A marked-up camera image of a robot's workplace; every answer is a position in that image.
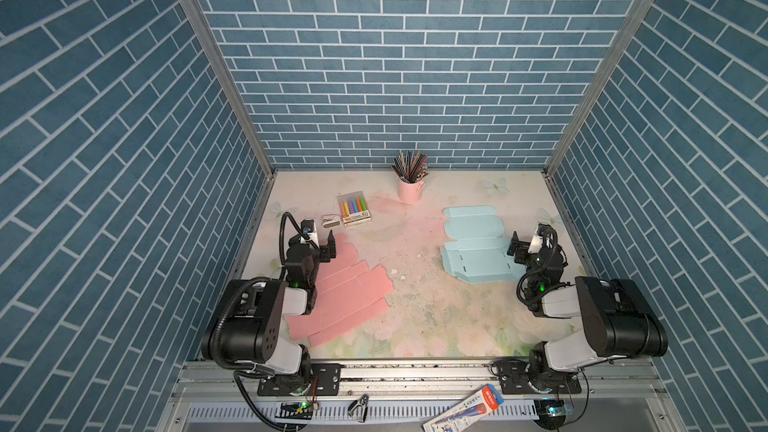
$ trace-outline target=floral tablecloth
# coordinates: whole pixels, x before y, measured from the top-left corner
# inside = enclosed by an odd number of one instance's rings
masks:
[[[433,171],[415,205],[397,198],[393,172],[280,172],[256,234],[243,277],[279,274],[280,216],[297,221],[338,213],[336,196],[362,190],[373,220],[335,227],[357,247],[360,260],[388,271],[395,290],[389,310],[322,346],[313,358],[485,357],[526,355],[533,344],[555,340],[581,325],[578,319],[535,318],[514,296],[515,282],[467,284],[447,274],[439,248],[446,207],[493,206],[506,227],[529,240],[537,223],[558,230],[568,254],[564,279],[584,274],[571,239],[538,172]],[[321,229],[320,238],[327,235]],[[286,236],[293,230],[286,230]],[[287,337],[283,321],[282,334]]]

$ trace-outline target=metal corner post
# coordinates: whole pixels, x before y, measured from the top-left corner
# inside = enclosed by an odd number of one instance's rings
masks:
[[[205,14],[203,14],[203,10],[200,8],[200,3],[198,3],[197,0],[178,1],[179,4],[181,4],[181,8],[184,10],[184,13],[187,15],[187,19],[192,26],[192,31],[200,42],[203,52],[206,57],[208,57],[210,66],[213,69],[214,74],[216,74],[219,84],[221,84],[221,89],[224,91],[226,99],[232,106],[232,110],[234,111],[237,121],[240,123],[240,127],[243,128],[243,132],[248,139],[251,149],[254,150],[256,160],[261,164],[267,178],[272,178],[274,168],[272,167],[270,158],[266,154],[266,150],[264,149],[261,140],[259,140],[259,136],[256,134],[254,122],[250,118],[248,109],[243,102],[243,97],[235,86],[235,81],[230,73],[229,67],[227,67],[226,62],[224,62],[224,56],[221,54],[221,50],[216,44],[214,33],[208,26],[208,21],[205,18]]]
[[[634,34],[638,32],[640,24],[643,23],[650,6],[653,5],[654,0],[633,0],[632,5],[627,11],[627,16],[624,18],[624,22],[619,27],[616,37],[608,48],[608,52],[600,62],[598,69],[595,71],[592,81],[584,91],[584,95],[581,97],[581,101],[576,106],[573,117],[570,123],[565,127],[563,136],[554,148],[554,152],[544,165],[544,173],[546,176],[552,176],[554,171],[560,166],[560,162],[565,158],[565,154],[571,143],[576,138],[581,126],[589,117],[592,112],[592,107],[600,97],[603,89],[610,76],[613,75],[616,65],[621,60],[622,55],[629,47],[630,42]]]

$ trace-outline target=black mounting plate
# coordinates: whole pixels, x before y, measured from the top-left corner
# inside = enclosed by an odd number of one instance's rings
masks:
[[[526,373],[525,362],[520,361],[504,361],[500,360],[495,363],[498,368],[499,381],[502,385],[502,394],[504,395],[523,395],[523,394],[551,394],[556,393],[556,390],[551,392],[545,392],[542,390],[536,390],[531,386],[528,381],[528,374]],[[578,379],[569,379],[566,384],[560,386],[560,394],[580,394],[581,385]]]
[[[258,395],[261,397],[290,397],[291,392],[295,390],[295,384],[284,383],[279,380],[280,376],[259,382]],[[308,396],[314,395],[330,396],[339,394],[339,381],[341,379],[341,364],[312,364],[310,370],[310,389]]]

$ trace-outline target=pink cup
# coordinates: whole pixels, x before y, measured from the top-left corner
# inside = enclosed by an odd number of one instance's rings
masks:
[[[422,190],[424,189],[424,181],[419,180],[415,184],[409,184],[398,178],[397,196],[400,200],[406,204],[415,204],[422,198]]]

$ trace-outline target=brick wallpaper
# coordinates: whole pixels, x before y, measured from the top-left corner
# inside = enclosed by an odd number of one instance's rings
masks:
[[[542,168],[632,0],[200,0],[279,168]]]
[[[670,335],[689,430],[768,430],[768,0],[656,0],[557,170],[604,277]]]
[[[177,0],[0,0],[0,430],[156,426],[263,180]]]

